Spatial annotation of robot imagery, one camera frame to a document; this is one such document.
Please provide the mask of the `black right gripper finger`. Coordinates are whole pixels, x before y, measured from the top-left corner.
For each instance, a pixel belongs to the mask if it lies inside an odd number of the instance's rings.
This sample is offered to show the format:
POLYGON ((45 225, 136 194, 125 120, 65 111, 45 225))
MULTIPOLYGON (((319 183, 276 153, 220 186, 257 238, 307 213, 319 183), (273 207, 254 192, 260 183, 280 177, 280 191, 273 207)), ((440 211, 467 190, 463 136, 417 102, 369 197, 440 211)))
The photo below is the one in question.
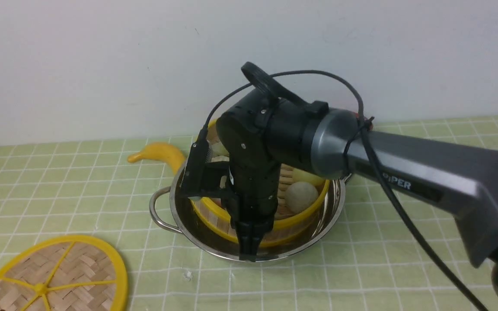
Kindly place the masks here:
POLYGON ((259 228, 251 222, 237 221, 239 259, 255 262, 262 240, 259 228))

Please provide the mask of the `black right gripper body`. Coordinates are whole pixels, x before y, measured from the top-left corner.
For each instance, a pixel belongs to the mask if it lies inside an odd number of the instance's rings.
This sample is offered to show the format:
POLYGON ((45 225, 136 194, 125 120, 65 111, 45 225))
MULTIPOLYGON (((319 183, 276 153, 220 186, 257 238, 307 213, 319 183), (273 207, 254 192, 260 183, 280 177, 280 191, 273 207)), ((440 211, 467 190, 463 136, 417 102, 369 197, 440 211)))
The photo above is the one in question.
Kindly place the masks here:
POLYGON ((274 226, 278 209, 280 162, 265 155, 253 157, 246 152, 229 154, 230 185, 238 201, 228 207, 231 222, 237 232, 237 221, 254 223, 262 239, 274 226))

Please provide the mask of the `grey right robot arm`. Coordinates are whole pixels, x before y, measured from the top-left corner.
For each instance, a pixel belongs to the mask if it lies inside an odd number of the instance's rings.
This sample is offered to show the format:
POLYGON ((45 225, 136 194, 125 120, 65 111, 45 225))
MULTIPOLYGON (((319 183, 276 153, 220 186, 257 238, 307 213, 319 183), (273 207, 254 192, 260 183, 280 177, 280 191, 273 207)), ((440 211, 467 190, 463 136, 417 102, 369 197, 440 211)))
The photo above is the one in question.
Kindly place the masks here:
POLYGON ((252 90, 215 123, 229 152, 229 186, 239 201, 223 200, 242 258, 253 258, 272 227, 280 165, 333 180, 361 175, 391 191, 454 217, 469 261, 495 263, 498 295, 498 150, 369 130, 351 111, 313 102, 301 108, 252 90))

